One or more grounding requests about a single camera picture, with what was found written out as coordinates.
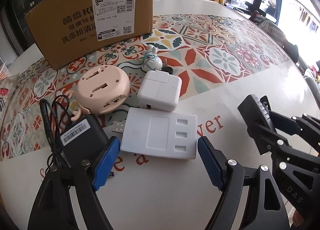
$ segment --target blue gripper pad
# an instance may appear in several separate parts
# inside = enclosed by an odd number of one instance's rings
[[[210,177],[212,185],[216,186],[220,191],[222,191],[225,187],[222,176],[222,168],[202,137],[198,139],[198,152]]]
[[[95,191],[98,191],[100,187],[106,184],[113,164],[116,162],[120,152],[119,139],[117,137],[112,137],[110,140],[112,140],[112,142],[108,149],[104,151],[104,154],[102,153],[103,156],[95,168],[94,180],[92,182],[92,188]]]

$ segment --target black power adapter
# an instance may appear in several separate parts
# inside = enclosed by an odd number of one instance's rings
[[[68,131],[60,135],[63,152],[71,167],[78,166],[85,159],[94,162],[108,140],[93,114],[79,118]]]

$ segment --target blue curtain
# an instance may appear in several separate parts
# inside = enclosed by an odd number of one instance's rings
[[[279,22],[281,5],[282,5],[282,0],[276,0],[276,13],[275,13],[275,19],[277,20],[276,25],[278,25],[278,22]]]

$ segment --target white plastic device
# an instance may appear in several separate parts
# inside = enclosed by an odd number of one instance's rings
[[[138,92],[140,108],[173,112],[179,101],[182,80],[163,71],[149,71]]]
[[[159,157],[195,159],[197,116],[129,108],[120,149]]]

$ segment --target qr code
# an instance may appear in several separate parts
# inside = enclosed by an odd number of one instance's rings
[[[130,34],[131,33],[131,26],[123,27],[123,33]]]
[[[117,13],[124,13],[125,12],[125,5],[117,7]]]

